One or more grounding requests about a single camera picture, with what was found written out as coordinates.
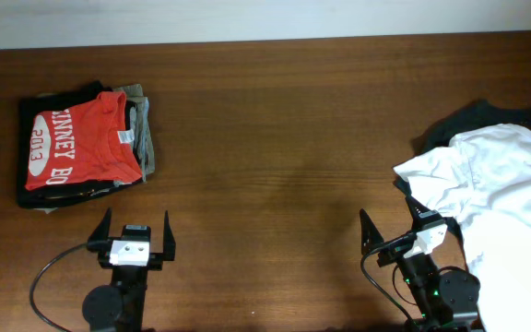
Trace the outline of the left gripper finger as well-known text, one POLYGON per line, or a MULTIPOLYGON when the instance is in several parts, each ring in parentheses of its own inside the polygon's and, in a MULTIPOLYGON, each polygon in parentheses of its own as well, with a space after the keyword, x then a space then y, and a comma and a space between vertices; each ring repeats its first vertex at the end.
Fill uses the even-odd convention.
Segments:
POLYGON ((112 209, 109 207, 101 222, 88 237, 87 250, 92 253, 100 253, 108 251, 111 248, 111 240, 109 238, 110 226, 112 221, 112 209))
POLYGON ((166 210, 163 221, 162 255, 164 261, 174 261, 176 254, 176 242, 170 225, 169 211, 166 210))

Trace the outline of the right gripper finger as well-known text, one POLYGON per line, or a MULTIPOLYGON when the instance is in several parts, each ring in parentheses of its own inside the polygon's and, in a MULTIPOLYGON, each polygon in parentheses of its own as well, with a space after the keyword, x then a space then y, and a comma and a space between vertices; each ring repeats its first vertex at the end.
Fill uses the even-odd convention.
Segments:
POLYGON ((371 217, 366 210, 360 210, 360 228, 361 228, 361 253, 368 254, 373 249, 384 243, 384 238, 376 228, 371 217))
POLYGON ((430 215, 431 211, 423 206, 417 199, 412 196, 406 196, 405 201, 407 208, 413 219, 424 219, 430 215))

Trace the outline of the white t-shirt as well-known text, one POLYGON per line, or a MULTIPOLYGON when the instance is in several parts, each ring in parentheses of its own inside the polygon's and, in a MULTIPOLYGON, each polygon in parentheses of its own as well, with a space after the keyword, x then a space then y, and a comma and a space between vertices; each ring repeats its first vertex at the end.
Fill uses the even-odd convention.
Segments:
POLYGON ((485 329, 531 331, 531 130, 457 134, 394 171, 421 204, 459 225, 485 329))

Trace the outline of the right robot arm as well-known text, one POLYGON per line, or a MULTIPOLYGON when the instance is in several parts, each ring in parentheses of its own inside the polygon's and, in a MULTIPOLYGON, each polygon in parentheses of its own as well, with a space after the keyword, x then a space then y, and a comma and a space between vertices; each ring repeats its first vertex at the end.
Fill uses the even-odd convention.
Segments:
POLYGON ((414 197, 407 196, 405 200, 412 218, 411 229, 389 241, 366 210, 360 210, 362 274, 405 316, 402 331, 473 331, 478 320, 480 281, 461 267, 438 267, 431 257, 452 229, 451 223, 414 197), (370 275, 366 261, 373 256, 379 267, 392 266, 394 272, 401 273, 420 318, 414 318, 370 275))

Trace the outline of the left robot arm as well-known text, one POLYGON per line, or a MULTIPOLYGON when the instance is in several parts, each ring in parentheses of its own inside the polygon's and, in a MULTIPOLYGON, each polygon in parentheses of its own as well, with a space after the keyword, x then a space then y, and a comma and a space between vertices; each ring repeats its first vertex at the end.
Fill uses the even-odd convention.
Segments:
POLYGON ((161 271, 175 259, 176 242, 170 218, 164 216, 162 250, 150 250, 151 228, 125 225, 119 237, 111 237, 112 211, 108 209, 89 236, 86 248, 97 255, 99 265, 112 272, 111 281, 89 292, 82 315, 91 331, 135 332, 143 329, 148 273, 161 271))

